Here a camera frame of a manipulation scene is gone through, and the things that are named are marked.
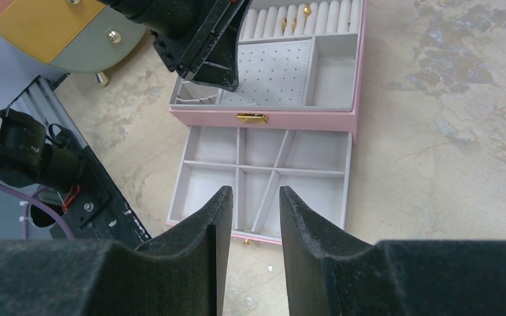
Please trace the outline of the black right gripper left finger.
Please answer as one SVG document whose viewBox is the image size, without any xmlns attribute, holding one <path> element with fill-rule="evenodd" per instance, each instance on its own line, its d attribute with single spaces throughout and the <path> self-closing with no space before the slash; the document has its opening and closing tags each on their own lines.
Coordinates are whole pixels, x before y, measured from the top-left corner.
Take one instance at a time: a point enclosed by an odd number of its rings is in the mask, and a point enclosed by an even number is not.
<svg viewBox="0 0 506 316">
<path fill-rule="evenodd" d="M 0 315 L 221 315 L 233 191 L 130 249 L 115 240 L 0 240 Z"/>
</svg>

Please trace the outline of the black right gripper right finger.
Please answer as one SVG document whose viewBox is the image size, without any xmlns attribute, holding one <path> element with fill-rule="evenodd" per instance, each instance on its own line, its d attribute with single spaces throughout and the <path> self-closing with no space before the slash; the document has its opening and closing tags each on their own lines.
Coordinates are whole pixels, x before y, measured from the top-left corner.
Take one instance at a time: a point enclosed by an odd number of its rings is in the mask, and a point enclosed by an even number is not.
<svg viewBox="0 0 506 316">
<path fill-rule="evenodd" d="M 291 315 L 506 315 L 506 240 L 373 245 L 289 186 L 279 202 Z"/>
</svg>

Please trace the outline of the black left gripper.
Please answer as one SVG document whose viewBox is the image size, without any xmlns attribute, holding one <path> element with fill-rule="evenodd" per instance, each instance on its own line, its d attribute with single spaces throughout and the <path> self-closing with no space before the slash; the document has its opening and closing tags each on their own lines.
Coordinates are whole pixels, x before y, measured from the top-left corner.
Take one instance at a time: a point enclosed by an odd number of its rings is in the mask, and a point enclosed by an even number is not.
<svg viewBox="0 0 506 316">
<path fill-rule="evenodd" d="M 249 6 L 249 1 L 151 1 L 153 47 L 181 78 L 235 92 L 238 41 Z"/>
</svg>

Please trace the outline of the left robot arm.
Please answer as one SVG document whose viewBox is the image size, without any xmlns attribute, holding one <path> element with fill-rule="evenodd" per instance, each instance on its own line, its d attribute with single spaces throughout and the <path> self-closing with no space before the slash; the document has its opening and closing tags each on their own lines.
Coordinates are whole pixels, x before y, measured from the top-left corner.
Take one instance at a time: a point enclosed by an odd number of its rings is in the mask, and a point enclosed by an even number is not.
<svg viewBox="0 0 506 316">
<path fill-rule="evenodd" d="M 147 26 L 168 71 L 189 82 L 235 92 L 242 23 L 250 0 L 102 0 Z"/>
</svg>

